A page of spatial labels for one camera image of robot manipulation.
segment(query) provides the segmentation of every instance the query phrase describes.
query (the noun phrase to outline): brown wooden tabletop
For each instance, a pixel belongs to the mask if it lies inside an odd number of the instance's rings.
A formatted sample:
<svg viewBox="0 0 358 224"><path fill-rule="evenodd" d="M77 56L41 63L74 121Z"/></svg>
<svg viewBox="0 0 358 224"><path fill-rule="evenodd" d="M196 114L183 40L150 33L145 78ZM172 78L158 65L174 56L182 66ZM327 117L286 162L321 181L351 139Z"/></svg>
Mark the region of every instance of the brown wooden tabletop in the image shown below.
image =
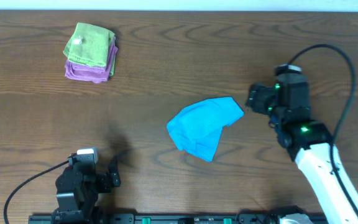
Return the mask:
<svg viewBox="0 0 358 224"><path fill-rule="evenodd" d="M111 29L116 70L101 84L65 78L62 51L77 22ZM213 162L175 148L166 124L184 107L219 96L247 99L254 82L312 44L334 44L358 75L358 13L0 11L0 223L8 195L71 152L97 147L104 166L119 156L122 180L107 211L236 213L298 205L321 208L308 181L267 125L246 111L224 128ZM349 72L328 50L296 64L309 77L313 117L332 131L349 94ZM337 139L358 190L358 90ZM11 223L57 207L54 170L9 206Z"/></svg>

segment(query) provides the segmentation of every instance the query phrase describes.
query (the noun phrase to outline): blue towel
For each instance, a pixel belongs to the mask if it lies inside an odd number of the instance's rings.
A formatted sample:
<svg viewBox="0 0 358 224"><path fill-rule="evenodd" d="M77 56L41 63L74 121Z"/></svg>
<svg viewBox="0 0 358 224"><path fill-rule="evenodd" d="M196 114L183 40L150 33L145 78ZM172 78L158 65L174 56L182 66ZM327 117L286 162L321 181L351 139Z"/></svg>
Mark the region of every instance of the blue towel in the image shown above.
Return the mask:
<svg viewBox="0 0 358 224"><path fill-rule="evenodd" d="M243 115L231 97L208 99L184 108L167 124L167 129L179 150L211 162L223 127Z"/></svg>

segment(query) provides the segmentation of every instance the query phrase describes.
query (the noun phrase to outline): folded towel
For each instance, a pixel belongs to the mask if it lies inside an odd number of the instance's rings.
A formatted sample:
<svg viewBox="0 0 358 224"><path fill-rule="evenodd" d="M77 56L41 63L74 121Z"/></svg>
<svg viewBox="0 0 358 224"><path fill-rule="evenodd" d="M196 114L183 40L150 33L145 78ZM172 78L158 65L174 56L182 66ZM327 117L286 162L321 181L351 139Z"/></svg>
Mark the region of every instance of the folded towel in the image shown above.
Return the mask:
<svg viewBox="0 0 358 224"><path fill-rule="evenodd" d="M231 97L208 99L181 110L167 129L179 150L212 161L224 126L244 115Z"/></svg>
<svg viewBox="0 0 358 224"><path fill-rule="evenodd" d="M111 54L112 49L114 48L115 45L116 45L116 37L113 38L113 40L110 44L107 61L109 61L110 56L112 55ZM87 71L87 72L94 72L94 73L104 73L107 68L107 66L105 66L105 67L100 67L100 66L89 67L87 65L81 65L81 64L77 64L77 63L73 63L73 62L70 62L70 67L76 71Z"/></svg>
<svg viewBox="0 0 358 224"><path fill-rule="evenodd" d="M105 67L114 33L102 27L79 22L63 53L71 62Z"/></svg>
<svg viewBox="0 0 358 224"><path fill-rule="evenodd" d="M116 46L114 46L113 44L111 46L112 46L112 51L110 53L109 62L107 64L105 72L96 73L90 71L75 70L73 69L73 63L67 60L65 64L65 68L66 68L65 76L73 80L92 81L94 83L101 83L107 81L109 76L112 76L114 74L114 67L116 63L115 56L118 51L118 48Z"/></svg>

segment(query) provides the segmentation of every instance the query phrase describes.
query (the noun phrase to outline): stack of folded cloths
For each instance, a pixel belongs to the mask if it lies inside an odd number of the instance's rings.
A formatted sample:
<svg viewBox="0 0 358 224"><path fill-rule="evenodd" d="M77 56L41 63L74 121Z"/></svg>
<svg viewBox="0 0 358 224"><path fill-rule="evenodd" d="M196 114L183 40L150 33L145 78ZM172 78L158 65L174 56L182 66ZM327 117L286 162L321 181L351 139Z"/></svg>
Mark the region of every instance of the stack of folded cloths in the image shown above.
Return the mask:
<svg viewBox="0 0 358 224"><path fill-rule="evenodd" d="M114 74L116 63L114 33L79 22L63 53L67 57L66 77L101 83Z"/></svg>

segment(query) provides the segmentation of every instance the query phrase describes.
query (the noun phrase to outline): white wall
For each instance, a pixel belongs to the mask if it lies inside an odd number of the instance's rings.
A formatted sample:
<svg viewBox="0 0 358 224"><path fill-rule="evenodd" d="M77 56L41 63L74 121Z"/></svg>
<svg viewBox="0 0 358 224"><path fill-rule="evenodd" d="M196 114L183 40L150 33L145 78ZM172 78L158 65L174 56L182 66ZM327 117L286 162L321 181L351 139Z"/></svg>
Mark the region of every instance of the white wall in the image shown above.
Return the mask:
<svg viewBox="0 0 358 224"><path fill-rule="evenodd" d="M0 9L358 12L358 0L0 0Z"/></svg>

